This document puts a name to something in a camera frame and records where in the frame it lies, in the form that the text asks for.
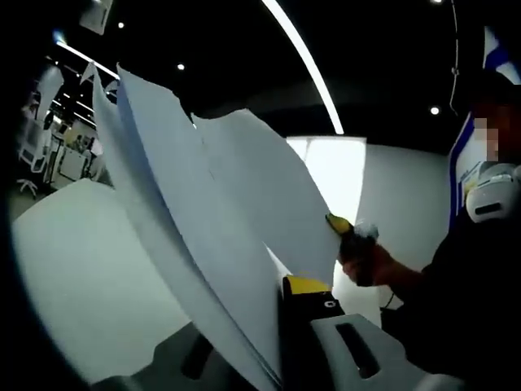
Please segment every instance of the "person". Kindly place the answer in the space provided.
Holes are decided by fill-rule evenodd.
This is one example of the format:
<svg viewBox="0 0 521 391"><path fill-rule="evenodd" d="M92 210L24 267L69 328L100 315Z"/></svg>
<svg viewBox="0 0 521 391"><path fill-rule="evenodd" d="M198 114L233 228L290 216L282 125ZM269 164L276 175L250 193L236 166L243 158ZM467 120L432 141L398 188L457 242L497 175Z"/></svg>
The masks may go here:
<svg viewBox="0 0 521 391"><path fill-rule="evenodd" d="M476 131L487 139L484 167L519 165L518 87L496 72L484 71L481 77L471 111ZM412 363L481 387L491 378L505 379L517 353L519 227L519 213L477 224L463 208L421 272L401 264L379 244L369 262L350 259L342 246L339 260L355 283L369 274L372 285L389 286L403 301L397 310L383 310L382 327L402 343Z"/></svg>

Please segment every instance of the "hand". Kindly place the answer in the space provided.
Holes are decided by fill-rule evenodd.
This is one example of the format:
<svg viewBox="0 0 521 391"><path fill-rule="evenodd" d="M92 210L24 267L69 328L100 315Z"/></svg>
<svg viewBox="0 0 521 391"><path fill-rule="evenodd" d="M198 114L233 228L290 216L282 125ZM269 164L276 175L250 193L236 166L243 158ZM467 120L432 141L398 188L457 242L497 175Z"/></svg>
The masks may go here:
<svg viewBox="0 0 521 391"><path fill-rule="evenodd" d="M379 244L373 247L370 259L343 259L341 254L339 258L344 273L359 286L389 284L389 276L396 264L391 254Z"/></svg>

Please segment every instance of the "dark clothing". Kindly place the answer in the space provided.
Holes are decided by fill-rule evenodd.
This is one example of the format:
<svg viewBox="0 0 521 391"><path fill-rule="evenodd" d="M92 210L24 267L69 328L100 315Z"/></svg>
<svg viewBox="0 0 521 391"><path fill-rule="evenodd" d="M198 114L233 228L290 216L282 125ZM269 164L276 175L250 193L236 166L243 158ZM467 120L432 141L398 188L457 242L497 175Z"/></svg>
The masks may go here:
<svg viewBox="0 0 521 391"><path fill-rule="evenodd" d="M422 284L383 317L383 329L401 341L412 363L470 384L506 377L521 332L520 232L519 221L474 224L461 211L422 271Z"/></svg>

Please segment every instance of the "white machine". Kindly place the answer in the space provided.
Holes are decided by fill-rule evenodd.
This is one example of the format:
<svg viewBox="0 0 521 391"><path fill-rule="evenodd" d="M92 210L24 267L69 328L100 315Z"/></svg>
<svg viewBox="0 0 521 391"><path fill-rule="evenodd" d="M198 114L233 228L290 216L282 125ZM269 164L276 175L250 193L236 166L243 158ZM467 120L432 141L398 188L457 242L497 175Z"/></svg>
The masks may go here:
<svg viewBox="0 0 521 391"><path fill-rule="evenodd" d="M521 165L483 163L478 184L466 198L466 211L473 222L509 218L518 212L520 196Z"/></svg>

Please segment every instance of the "black ceiling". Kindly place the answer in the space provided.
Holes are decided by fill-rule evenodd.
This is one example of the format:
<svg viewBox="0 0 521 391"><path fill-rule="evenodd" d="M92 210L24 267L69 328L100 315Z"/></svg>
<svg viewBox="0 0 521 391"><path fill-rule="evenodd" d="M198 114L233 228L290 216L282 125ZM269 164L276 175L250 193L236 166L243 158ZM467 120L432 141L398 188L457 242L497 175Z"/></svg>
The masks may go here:
<svg viewBox="0 0 521 391"><path fill-rule="evenodd" d="M460 115L449 107L456 37L449 0L278 2L324 76L346 135L449 151L466 115L457 99ZM480 15L500 26L496 30L510 49L514 45L513 28L504 23L510 3L502 3L476 8L476 2L456 0L460 73L481 66L484 22L477 10L486 9ZM167 86L198 116L248 107L283 136L335 134L304 63L261 0L116 0L103 36L79 25L64 35L71 47L110 69L120 62ZM63 71L67 80L61 92L71 98L61 95L59 109L64 115L71 109L92 114L76 103L91 106L90 86L77 86L76 72L86 62L58 46L49 57L72 70ZM178 64L185 69L178 70ZM432 105L440 107L439 116L430 114Z"/></svg>

